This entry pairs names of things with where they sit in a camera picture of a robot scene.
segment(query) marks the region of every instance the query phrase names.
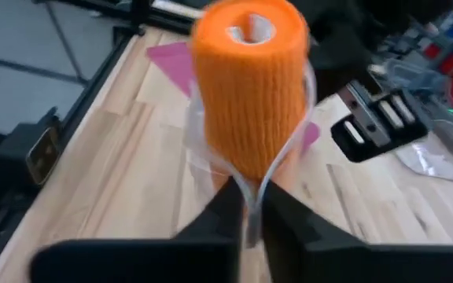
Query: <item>bandage roll core hole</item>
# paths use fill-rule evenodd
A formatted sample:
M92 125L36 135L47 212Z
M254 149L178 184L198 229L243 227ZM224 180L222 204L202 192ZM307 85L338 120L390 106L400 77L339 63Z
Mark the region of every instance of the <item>bandage roll core hole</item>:
M304 18L285 0L219 1L193 28L197 83L190 87L185 146L209 163L215 189L228 176L238 183L248 247L260 239L267 183L294 171L286 165L299 158L294 153L310 123L315 77L308 35Z

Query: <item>black bracket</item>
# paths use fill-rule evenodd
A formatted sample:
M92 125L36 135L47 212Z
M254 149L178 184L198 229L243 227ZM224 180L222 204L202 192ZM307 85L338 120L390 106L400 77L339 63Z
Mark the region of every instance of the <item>black bracket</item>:
M0 144L0 182L5 187L41 189L61 156L61 121L51 108L37 123L19 123Z
M453 245L367 244L274 183L264 203L273 282L453 282Z
M116 25L113 26L112 30L112 44L116 46L118 42L127 36L143 36L146 33L146 29L142 25Z

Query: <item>clear plastic bag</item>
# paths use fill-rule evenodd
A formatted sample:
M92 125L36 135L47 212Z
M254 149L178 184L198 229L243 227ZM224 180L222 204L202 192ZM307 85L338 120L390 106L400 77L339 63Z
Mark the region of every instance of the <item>clear plastic bag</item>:
M399 60L388 60L384 66L391 86L412 91L433 120L433 132L428 138L396 150L396 156L415 173L453 181L453 100L449 78Z
M249 247L256 246L260 239L261 204L267 183L271 179L278 185L290 183L294 180L291 175L296 174L297 169L292 168L292 166L297 166L299 156L305 150L302 146L304 144L304 132L310 124L310 117L315 104L315 77L310 63L304 66L304 74L308 101L306 115L282 147L259 185L250 182L232 164L208 146L204 136L204 106L202 105L200 91L196 83L191 83L190 86L191 103L188 108L184 145L191 155L188 165L195 185L205 194L214 196L217 188L229 176L235 179L245 198L248 216L245 241ZM283 160L293 160L294 162L285 161L283 163Z

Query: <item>orange cohesive bandage roll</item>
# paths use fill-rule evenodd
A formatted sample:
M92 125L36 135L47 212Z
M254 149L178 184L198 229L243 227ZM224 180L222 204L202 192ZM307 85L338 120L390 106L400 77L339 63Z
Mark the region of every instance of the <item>orange cohesive bandage roll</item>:
M263 178L305 116L308 34L285 0L222 0L196 22L206 141L246 178Z

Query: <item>black metal rail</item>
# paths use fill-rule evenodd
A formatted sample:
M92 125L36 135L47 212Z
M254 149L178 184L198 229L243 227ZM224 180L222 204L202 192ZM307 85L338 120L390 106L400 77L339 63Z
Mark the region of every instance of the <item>black metal rail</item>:
M190 33L194 19L177 13L152 7L152 0L133 0L130 11L123 11L115 5L98 0L56 0L84 9L98 11L108 17L126 20L132 27L147 24L182 35Z
M109 73L125 50L130 38L130 36L122 36L118 40L111 53L106 57L97 73L88 82L86 88L69 111L62 122L61 145L67 145L71 139L71 136L76 131L85 113L87 113L88 108L96 98ZM6 197L6 201L3 201L0 210L0 254L36 197L36 194L22 194L21 191L23 190L20 188L11 189Z

